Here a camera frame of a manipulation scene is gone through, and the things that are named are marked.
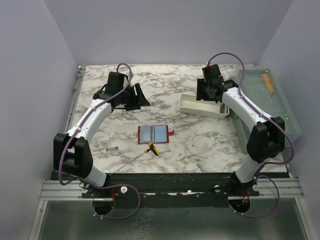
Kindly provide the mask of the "white rectangular plastic tray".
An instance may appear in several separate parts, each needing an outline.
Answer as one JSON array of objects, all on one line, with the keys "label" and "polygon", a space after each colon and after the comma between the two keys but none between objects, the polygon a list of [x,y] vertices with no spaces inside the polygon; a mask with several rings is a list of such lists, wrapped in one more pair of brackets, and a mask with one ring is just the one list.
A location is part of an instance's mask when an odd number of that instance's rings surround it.
[{"label": "white rectangular plastic tray", "polygon": [[181,93],[178,102],[179,111],[195,116],[224,119],[230,114],[229,107],[215,101],[196,100],[196,95]]}]

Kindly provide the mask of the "red card holder wallet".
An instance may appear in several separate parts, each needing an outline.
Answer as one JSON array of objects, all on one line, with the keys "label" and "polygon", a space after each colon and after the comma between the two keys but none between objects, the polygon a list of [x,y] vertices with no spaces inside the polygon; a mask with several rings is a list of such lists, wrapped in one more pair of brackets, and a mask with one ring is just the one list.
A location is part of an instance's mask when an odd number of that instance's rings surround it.
[{"label": "red card holder wallet", "polygon": [[169,138],[175,134],[174,130],[169,130],[168,125],[142,125],[138,127],[138,144],[166,144]]}]

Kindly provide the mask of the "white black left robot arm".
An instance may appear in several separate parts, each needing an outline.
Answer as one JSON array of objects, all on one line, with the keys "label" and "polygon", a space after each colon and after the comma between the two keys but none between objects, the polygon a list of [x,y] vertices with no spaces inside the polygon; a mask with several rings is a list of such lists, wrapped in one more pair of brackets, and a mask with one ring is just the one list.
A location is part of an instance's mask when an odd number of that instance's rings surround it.
[{"label": "white black left robot arm", "polygon": [[93,191],[101,198],[107,197],[111,185],[107,175],[94,166],[90,142],[103,121],[120,105],[126,111],[139,110],[150,105],[139,83],[131,85],[132,75],[110,72],[107,83],[92,97],[92,102],[80,120],[66,133],[53,139],[53,167],[58,172],[61,185],[63,174],[94,185]]}]

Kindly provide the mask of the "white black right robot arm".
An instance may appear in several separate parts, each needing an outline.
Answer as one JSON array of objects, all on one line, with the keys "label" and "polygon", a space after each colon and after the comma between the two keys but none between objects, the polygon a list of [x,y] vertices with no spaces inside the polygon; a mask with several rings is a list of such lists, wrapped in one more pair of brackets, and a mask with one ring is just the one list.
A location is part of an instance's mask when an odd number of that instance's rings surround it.
[{"label": "white black right robot arm", "polygon": [[258,108],[232,79],[224,80],[217,64],[202,68],[203,78],[197,80],[198,101],[220,102],[231,108],[250,130],[244,163],[231,175],[230,191],[241,196],[248,190],[266,160],[285,149],[285,121]]}]

